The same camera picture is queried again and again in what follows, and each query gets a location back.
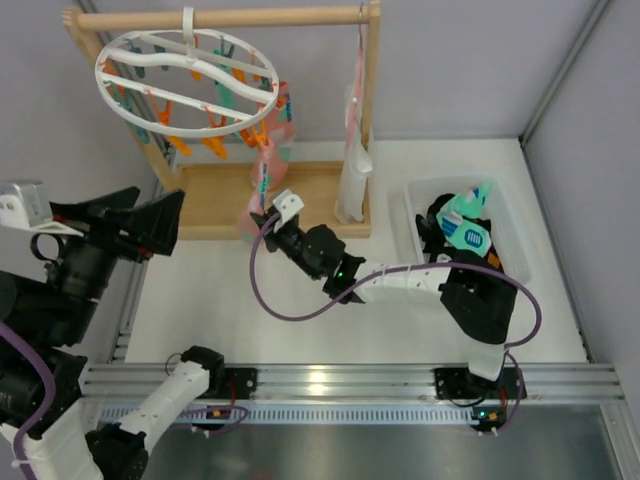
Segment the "pink sock green patches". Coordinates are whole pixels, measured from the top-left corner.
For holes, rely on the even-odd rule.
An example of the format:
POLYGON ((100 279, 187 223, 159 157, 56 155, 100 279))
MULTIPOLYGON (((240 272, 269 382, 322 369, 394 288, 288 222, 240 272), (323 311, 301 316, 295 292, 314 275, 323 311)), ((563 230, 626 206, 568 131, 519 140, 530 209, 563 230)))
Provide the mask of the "pink sock green patches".
POLYGON ((263 214, 266 207, 268 191, 275 190, 283 181, 292 150, 292 142, 278 143, 270 138, 258 145, 258 158, 252 166, 250 181, 253 191, 245 210, 238 218, 236 228, 240 238, 252 243, 259 232, 259 227, 251 217, 251 213, 263 214))

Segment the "round white clip hanger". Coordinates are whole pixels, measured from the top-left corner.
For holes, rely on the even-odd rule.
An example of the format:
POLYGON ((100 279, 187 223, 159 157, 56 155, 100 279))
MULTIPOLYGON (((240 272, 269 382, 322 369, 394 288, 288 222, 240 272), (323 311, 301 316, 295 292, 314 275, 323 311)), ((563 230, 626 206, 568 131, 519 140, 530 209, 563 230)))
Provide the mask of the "round white clip hanger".
POLYGON ((196 25, 186 7, 177 28, 126 32, 94 66, 105 103, 133 126, 169 140, 252 137, 286 103, 272 62, 247 41, 196 25))

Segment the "mint green sock blue hexagon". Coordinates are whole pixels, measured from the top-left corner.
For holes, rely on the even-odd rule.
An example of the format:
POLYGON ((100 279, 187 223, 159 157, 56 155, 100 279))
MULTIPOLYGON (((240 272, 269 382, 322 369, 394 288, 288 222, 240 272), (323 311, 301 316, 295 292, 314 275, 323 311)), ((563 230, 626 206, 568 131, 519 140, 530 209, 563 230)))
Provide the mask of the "mint green sock blue hexagon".
POLYGON ((489 231, 483 226, 451 212, 439 212, 436 220, 445 240, 457 250, 469 250, 480 257, 484 237, 489 231))

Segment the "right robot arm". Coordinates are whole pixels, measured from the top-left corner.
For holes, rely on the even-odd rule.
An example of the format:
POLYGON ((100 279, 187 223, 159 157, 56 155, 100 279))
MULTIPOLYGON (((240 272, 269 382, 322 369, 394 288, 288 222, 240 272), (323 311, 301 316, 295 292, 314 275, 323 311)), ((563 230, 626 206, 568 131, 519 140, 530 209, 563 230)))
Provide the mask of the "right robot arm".
POLYGON ((282 252, 309 278, 324 282, 330 304, 322 311, 337 303, 438 304, 468 338, 470 374, 488 382, 499 378, 517 286, 484 258, 461 250, 449 262, 388 266, 349 254, 326 225, 304 231, 297 217, 282 222, 275 209, 253 219, 269 252, 282 252))

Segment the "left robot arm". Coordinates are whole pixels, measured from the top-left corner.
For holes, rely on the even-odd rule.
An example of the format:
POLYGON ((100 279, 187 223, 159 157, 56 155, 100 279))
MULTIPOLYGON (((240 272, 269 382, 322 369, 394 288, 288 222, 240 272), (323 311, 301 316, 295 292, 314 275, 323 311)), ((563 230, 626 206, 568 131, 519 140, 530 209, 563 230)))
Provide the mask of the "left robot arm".
POLYGON ((1 223, 53 238, 42 281, 1 276, 1 433, 28 479, 138 479, 161 436, 197 398, 217 392, 224 358, 194 346, 133 412, 106 426, 82 425, 80 343, 117 263, 170 255, 185 199, 176 189, 140 203, 128 187, 76 204, 50 201, 43 184, 1 188, 1 223))

